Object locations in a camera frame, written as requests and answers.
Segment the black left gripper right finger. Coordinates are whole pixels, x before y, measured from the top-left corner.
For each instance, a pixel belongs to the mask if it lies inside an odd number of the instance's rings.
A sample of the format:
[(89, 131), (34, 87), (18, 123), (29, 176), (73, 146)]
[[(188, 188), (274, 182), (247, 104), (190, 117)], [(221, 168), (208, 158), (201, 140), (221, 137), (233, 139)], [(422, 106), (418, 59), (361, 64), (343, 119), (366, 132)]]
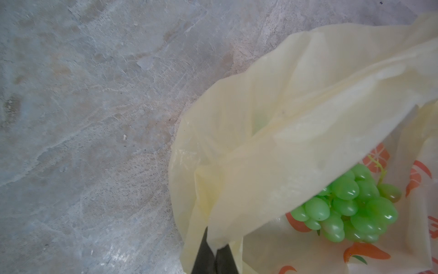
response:
[(216, 274), (239, 274), (229, 245), (217, 250), (215, 268)]

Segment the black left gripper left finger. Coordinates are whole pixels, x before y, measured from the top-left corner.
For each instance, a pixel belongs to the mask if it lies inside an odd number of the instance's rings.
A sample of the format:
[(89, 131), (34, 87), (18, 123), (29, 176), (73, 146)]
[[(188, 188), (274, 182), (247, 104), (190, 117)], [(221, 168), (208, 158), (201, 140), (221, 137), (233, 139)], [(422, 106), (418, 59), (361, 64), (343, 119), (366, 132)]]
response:
[(206, 242), (208, 228), (205, 228), (191, 274), (215, 274), (216, 258)]

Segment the cream plastic fruit-print bag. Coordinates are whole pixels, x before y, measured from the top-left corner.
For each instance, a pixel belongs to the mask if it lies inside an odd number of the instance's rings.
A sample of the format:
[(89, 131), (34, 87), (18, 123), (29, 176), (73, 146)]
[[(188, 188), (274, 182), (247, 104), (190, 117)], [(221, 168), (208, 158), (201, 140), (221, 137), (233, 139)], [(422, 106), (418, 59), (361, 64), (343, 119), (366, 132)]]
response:
[[(377, 243), (294, 229), (289, 211), (371, 155), (403, 192)], [(290, 35), (182, 116), (168, 175), (187, 274), (203, 237), (242, 274), (437, 273), (437, 13)]]

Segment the green grape bunch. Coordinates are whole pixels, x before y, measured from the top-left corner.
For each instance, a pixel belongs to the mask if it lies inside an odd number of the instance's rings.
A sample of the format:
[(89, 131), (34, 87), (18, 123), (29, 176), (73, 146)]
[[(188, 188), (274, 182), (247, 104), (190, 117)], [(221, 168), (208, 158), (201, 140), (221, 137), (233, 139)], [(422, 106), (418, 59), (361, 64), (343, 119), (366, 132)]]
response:
[(398, 220), (401, 196), (358, 163), (286, 217), (296, 231), (315, 231), (333, 243), (375, 243)]

